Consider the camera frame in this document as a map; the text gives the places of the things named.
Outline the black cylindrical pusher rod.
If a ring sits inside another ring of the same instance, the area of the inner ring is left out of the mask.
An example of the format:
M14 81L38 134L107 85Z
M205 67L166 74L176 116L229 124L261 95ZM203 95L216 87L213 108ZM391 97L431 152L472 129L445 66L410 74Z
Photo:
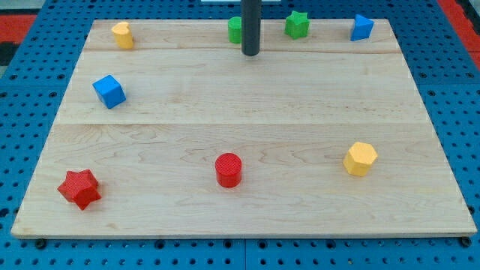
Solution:
M256 56L260 51L261 0L241 0L241 51Z

